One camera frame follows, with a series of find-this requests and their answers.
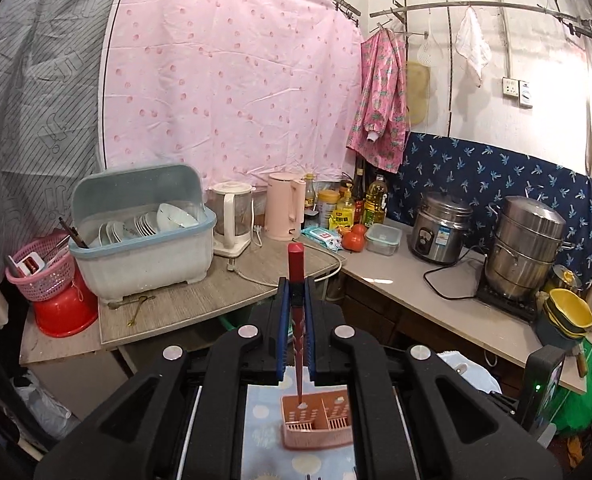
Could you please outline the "bright red chopstick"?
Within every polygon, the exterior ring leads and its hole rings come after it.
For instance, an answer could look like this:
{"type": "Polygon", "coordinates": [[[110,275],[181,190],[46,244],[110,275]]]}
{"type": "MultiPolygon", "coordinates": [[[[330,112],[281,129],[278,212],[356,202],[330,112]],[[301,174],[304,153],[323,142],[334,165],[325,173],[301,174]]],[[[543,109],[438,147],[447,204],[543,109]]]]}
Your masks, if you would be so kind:
{"type": "Polygon", "coordinates": [[[301,243],[288,245],[289,308],[293,319],[293,347],[298,402],[302,399],[303,305],[305,304],[305,248],[301,243]]]}

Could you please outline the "pink perforated utensil holder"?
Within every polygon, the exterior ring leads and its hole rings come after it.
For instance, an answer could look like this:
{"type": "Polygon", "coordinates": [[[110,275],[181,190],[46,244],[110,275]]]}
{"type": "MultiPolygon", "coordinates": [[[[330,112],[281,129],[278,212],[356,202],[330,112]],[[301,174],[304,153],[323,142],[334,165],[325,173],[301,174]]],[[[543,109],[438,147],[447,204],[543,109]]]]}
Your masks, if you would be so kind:
{"type": "Polygon", "coordinates": [[[316,451],[353,443],[348,391],[327,390],[283,396],[281,434],[287,450],[316,451]]]}

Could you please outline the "wet wipes pack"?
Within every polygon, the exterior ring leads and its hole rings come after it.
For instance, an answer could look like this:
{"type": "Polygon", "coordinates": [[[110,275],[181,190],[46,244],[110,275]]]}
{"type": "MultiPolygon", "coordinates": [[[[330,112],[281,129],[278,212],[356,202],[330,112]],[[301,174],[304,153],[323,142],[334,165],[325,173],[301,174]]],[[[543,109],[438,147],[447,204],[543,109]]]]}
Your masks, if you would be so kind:
{"type": "Polygon", "coordinates": [[[341,249],[341,236],[335,230],[320,226],[306,226],[301,234],[331,252],[338,252],[341,249]]]}

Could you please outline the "yellow bowl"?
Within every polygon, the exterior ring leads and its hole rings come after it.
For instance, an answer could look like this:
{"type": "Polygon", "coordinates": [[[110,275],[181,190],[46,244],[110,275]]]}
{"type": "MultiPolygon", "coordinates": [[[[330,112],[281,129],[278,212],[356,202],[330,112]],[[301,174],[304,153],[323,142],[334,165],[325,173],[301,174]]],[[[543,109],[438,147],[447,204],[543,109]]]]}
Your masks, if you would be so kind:
{"type": "Polygon", "coordinates": [[[550,319],[569,335],[582,336],[592,327],[591,309],[571,290],[551,289],[544,310],[550,319]]]}

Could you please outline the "black induction cooker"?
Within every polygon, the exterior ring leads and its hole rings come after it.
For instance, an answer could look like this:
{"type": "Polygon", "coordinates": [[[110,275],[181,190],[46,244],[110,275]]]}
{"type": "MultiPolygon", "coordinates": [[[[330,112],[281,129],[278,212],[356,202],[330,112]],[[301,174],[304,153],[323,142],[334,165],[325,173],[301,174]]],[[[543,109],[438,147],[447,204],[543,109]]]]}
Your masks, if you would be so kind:
{"type": "Polygon", "coordinates": [[[537,307],[532,300],[506,298],[497,292],[484,276],[479,280],[475,298],[526,323],[532,324],[537,319],[537,307]]]}

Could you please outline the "red tomato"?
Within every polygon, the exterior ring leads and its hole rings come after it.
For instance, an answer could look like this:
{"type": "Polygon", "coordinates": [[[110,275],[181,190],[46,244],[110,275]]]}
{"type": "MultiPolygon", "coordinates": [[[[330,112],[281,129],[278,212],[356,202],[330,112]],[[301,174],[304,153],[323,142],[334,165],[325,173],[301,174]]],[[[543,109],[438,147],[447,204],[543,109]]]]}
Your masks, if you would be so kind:
{"type": "Polygon", "coordinates": [[[365,234],[367,227],[358,223],[343,231],[341,246],[348,252],[362,252],[365,247],[365,234]]]}

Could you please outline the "yellow seasoning bag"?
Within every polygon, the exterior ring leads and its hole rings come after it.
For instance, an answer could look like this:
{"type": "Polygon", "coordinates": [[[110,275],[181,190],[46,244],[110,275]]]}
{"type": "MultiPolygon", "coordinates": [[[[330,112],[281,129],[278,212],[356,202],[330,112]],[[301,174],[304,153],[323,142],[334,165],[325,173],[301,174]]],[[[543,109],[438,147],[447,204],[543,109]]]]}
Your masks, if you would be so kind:
{"type": "Polygon", "coordinates": [[[339,198],[328,220],[328,229],[350,229],[354,225],[354,200],[349,190],[339,198]]]}

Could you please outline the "white glass kettle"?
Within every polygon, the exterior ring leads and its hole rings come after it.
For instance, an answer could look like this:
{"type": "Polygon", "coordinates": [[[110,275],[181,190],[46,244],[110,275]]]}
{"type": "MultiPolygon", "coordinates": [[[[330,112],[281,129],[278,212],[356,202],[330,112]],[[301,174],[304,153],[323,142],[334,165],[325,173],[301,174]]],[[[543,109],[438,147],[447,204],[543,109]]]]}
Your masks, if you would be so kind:
{"type": "Polygon", "coordinates": [[[215,255],[237,258],[249,246],[255,221],[254,190],[252,185],[237,181],[220,182],[210,188],[207,205],[217,215],[215,255]]]}

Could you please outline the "clear food container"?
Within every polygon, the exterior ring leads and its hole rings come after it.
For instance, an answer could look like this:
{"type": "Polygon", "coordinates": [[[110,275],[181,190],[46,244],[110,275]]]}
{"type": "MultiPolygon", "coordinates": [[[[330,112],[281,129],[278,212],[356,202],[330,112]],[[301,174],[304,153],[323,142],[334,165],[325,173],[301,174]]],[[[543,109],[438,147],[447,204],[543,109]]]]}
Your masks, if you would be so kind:
{"type": "Polygon", "coordinates": [[[399,248],[402,231],[383,223],[374,223],[365,232],[365,248],[383,256],[392,256],[399,248]]]}

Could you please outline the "cooking oil bottle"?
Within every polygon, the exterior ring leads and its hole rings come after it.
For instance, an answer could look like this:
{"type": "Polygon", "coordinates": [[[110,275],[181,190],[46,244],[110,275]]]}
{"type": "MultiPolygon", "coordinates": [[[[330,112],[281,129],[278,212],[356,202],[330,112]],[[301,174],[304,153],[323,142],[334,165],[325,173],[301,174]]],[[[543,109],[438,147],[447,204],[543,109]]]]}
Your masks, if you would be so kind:
{"type": "Polygon", "coordinates": [[[366,191],[362,223],[370,228],[375,223],[383,223],[387,210],[388,190],[385,178],[377,174],[375,180],[366,191]]]}

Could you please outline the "dish drainer box with lid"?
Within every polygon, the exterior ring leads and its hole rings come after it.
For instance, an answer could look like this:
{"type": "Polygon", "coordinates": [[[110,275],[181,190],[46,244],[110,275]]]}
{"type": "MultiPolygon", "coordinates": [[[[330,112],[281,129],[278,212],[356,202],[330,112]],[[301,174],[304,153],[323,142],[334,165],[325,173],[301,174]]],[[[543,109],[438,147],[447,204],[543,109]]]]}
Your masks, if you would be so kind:
{"type": "Polygon", "coordinates": [[[105,171],[80,181],[72,242],[82,278],[106,304],[203,280],[213,257],[215,213],[203,200],[197,171],[159,165],[105,171]]]}

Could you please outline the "pink floral apron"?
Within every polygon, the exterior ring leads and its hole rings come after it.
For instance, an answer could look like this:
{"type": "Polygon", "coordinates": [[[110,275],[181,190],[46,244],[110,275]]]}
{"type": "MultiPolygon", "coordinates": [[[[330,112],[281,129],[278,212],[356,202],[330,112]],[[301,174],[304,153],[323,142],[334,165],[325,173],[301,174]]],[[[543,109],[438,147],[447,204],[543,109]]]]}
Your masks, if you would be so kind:
{"type": "Polygon", "coordinates": [[[361,44],[361,94],[347,148],[375,168],[396,174],[409,131],[405,43],[381,28],[361,44]]]}

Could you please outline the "navy floral backsplash cloth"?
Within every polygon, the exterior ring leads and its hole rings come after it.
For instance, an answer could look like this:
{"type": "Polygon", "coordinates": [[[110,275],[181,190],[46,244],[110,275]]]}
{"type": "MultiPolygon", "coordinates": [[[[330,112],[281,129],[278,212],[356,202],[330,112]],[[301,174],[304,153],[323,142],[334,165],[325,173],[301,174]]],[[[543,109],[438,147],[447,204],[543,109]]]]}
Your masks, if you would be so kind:
{"type": "Polygon", "coordinates": [[[566,222],[563,240],[573,245],[556,261],[584,286],[592,283],[592,178],[553,162],[473,141],[412,133],[398,172],[387,178],[387,217],[414,223],[421,195],[442,191],[473,208],[467,246],[491,245],[496,216],[506,196],[538,200],[566,222]]]}

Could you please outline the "pink dotted curtain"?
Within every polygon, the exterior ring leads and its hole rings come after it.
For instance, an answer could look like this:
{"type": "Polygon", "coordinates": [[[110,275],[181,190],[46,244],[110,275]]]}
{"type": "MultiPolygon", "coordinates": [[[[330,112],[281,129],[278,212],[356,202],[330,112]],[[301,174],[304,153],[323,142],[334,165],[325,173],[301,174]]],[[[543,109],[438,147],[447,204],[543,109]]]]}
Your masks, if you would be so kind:
{"type": "Polygon", "coordinates": [[[353,168],[360,29],[329,0],[114,0],[102,46],[100,160],[177,162],[201,183],[353,168]]]}

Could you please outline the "pink plastic basket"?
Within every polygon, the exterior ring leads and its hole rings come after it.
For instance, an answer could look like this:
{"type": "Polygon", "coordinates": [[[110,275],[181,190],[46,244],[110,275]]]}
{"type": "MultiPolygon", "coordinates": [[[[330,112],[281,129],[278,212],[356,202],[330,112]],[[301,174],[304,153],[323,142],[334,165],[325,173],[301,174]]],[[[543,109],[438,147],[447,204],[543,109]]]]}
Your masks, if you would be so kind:
{"type": "Polygon", "coordinates": [[[55,231],[21,247],[11,260],[16,270],[5,268],[5,276],[30,302],[52,299],[73,282],[75,262],[69,252],[69,235],[55,231]]]}

